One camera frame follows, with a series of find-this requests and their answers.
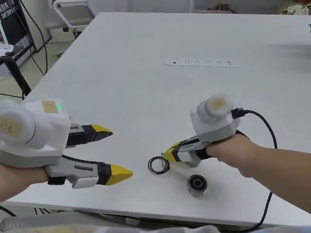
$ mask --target human hand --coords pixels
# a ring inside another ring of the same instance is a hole
[[[249,171],[254,164],[255,155],[259,149],[260,146],[240,134],[213,143],[206,148],[208,155],[237,168],[245,177],[250,177]]]
[[[0,202],[21,193],[34,183],[48,181],[44,168],[13,168],[0,164]]]

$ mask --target sticker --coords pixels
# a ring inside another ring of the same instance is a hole
[[[53,100],[42,101],[42,106],[45,113],[58,113],[56,103]]]
[[[227,106],[227,101],[224,97],[218,97],[209,101],[209,106],[212,110],[217,111]]]
[[[165,59],[164,64],[167,66],[181,67],[220,67],[220,68],[241,68],[232,60],[220,59],[194,59],[194,58],[171,58]]]
[[[19,138],[23,125],[13,120],[0,116],[0,132],[13,138]]]

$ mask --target black rubber ring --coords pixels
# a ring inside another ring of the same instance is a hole
[[[155,170],[152,168],[152,163],[153,163],[155,160],[161,160],[161,161],[164,162],[164,164],[163,164],[163,170],[161,170],[161,171],[155,171]],[[163,158],[163,157],[161,157],[161,156],[153,157],[153,158],[151,158],[151,159],[149,160],[149,162],[148,162],[148,168],[149,168],[149,170],[150,170],[153,174],[155,174],[155,175],[162,175],[162,174],[165,174],[166,172],[168,172],[168,171],[170,170],[170,162],[169,162],[167,159],[165,159],[165,158]]]

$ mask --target tiled floor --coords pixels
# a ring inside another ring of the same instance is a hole
[[[58,58],[56,54],[58,51],[68,48],[70,44],[71,43],[48,44],[47,49],[49,68],[51,68],[57,62]],[[43,49],[39,53],[34,54],[35,61],[39,64],[43,71],[45,70],[44,56],[45,53]],[[43,77],[31,58],[28,58],[25,67],[23,67],[23,65],[21,66],[21,70],[31,89],[33,89]],[[0,81],[0,93],[21,96],[21,90],[13,78]]]
[[[71,43],[59,43],[59,44],[48,44],[48,63],[49,68],[51,68],[58,60],[56,54],[60,50],[64,50],[68,48],[71,45]],[[45,53],[42,49],[39,53],[34,54],[34,59],[39,64],[42,70],[44,70],[45,67]],[[34,62],[31,58],[29,58],[25,66],[21,66],[22,74],[24,75],[27,83],[29,84],[30,88],[33,89],[42,79],[43,75],[40,73]],[[21,96],[21,90],[15,80],[12,77],[8,77],[8,79],[4,81],[0,81],[0,93],[10,94],[10,95],[16,95]],[[0,95],[0,100],[11,98],[11,97],[5,97]],[[21,101],[17,98],[12,98],[15,101]],[[35,216],[35,210],[34,208],[23,208],[23,207],[10,207],[5,206],[10,211],[12,211],[17,216]],[[8,217],[8,215],[2,211],[0,211],[0,221],[3,218]]]

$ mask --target power strip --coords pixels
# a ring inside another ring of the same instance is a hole
[[[241,68],[231,60],[220,59],[194,59],[194,58],[166,58],[165,65],[167,66],[182,66],[182,67],[222,67],[222,68]]]

